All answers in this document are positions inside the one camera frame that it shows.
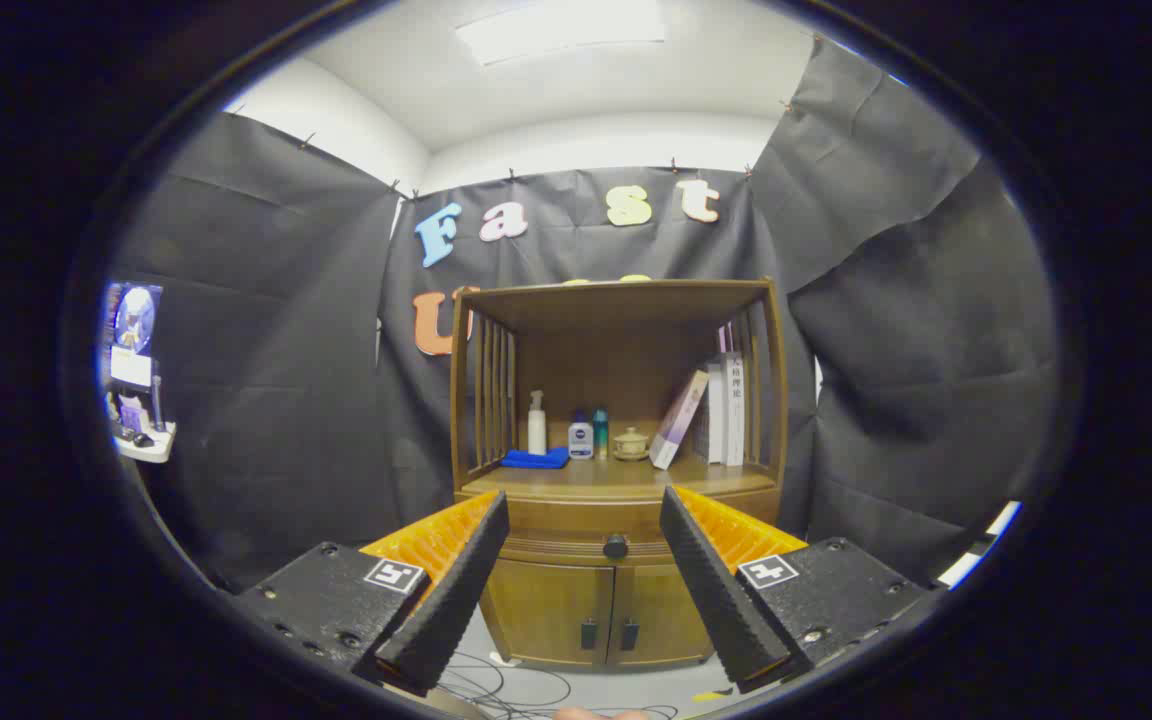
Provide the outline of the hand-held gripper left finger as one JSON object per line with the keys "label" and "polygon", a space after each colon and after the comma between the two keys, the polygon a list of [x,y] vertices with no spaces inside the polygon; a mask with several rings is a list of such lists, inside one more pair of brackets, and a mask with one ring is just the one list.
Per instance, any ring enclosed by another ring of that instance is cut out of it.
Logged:
{"label": "hand-held gripper left finger", "polygon": [[465,635],[508,535],[505,493],[486,492],[365,546],[316,544],[236,602],[316,664],[425,696]]}

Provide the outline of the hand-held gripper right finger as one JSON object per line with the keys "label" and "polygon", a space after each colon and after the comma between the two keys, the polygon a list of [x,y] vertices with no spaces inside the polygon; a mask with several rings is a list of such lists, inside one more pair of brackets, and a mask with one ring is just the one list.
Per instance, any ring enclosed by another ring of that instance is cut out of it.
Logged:
{"label": "hand-held gripper right finger", "polygon": [[742,694],[858,651],[927,594],[861,544],[801,541],[691,488],[664,491],[659,525]]}

